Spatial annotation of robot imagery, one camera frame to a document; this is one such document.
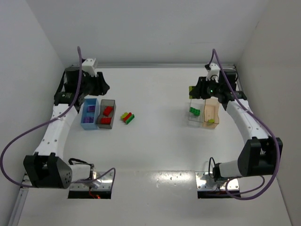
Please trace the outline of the red green lego pile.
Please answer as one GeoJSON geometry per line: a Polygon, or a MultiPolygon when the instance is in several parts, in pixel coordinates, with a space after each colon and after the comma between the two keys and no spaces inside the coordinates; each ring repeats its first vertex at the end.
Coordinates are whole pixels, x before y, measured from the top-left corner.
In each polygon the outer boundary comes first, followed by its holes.
{"type": "Polygon", "coordinates": [[[127,113],[123,113],[120,117],[120,119],[125,123],[125,124],[129,124],[133,119],[135,118],[135,115],[132,114],[131,112],[127,113]]]}

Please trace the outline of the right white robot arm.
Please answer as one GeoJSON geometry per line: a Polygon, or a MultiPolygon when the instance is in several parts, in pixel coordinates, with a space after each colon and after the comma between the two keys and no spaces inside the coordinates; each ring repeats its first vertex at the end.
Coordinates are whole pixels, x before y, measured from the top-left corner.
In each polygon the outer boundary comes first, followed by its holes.
{"type": "Polygon", "coordinates": [[[283,148],[281,139],[273,139],[251,116],[247,97],[242,91],[235,90],[235,83],[227,84],[224,79],[218,80],[222,74],[218,66],[215,65],[213,69],[208,67],[207,71],[207,76],[199,77],[189,95],[193,99],[217,98],[232,117],[245,143],[237,160],[217,163],[213,167],[214,180],[274,174],[278,167],[277,157],[283,148]]]}

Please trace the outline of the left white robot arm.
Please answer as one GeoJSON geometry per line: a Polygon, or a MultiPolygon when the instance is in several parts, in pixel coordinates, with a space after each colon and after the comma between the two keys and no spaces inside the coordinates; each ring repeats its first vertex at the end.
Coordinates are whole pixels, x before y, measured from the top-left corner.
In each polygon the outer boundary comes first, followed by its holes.
{"type": "Polygon", "coordinates": [[[65,69],[54,95],[51,123],[34,151],[23,164],[30,183],[35,188],[68,188],[71,183],[90,183],[93,164],[66,163],[63,160],[65,142],[71,125],[87,95],[103,96],[110,89],[103,73],[87,71],[79,74],[78,67],[65,69]]]}

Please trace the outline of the purple round lego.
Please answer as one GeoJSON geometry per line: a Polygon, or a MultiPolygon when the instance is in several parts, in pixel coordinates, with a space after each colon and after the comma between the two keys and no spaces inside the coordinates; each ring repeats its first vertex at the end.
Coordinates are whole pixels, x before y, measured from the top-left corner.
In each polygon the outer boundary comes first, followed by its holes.
{"type": "Polygon", "coordinates": [[[88,112],[88,113],[95,112],[95,105],[89,105],[89,106],[87,107],[87,112],[88,112]]]}
{"type": "Polygon", "coordinates": [[[94,118],[93,117],[84,117],[82,123],[93,123],[94,118]]]}

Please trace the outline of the green lego plate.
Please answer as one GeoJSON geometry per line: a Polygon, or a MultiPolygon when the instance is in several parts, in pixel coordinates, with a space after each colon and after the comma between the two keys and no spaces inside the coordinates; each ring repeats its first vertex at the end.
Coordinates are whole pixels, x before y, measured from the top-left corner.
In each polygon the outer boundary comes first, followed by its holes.
{"type": "Polygon", "coordinates": [[[190,107],[190,113],[192,113],[194,116],[199,117],[200,116],[200,109],[190,107]]]}

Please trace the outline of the lime green lego brick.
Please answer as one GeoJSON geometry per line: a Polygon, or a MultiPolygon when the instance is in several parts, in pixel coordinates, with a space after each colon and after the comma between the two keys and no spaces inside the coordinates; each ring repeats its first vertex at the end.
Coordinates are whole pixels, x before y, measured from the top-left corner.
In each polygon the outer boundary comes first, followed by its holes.
{"type": "Polygon", "coordinates": [[[195,99],[195,97],[190,94],[194,88],[195,86],[189,86],[189,99],[195,99]]]}

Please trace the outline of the red lego brick front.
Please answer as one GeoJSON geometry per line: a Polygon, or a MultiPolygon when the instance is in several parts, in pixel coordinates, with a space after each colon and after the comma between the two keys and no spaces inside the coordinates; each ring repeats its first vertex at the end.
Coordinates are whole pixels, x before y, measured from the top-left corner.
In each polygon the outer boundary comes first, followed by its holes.
{"type": "Polygon", "coordinates": [[[100,124],[110,125],[111,124],[111,118],[101,118],[100,124]]]}

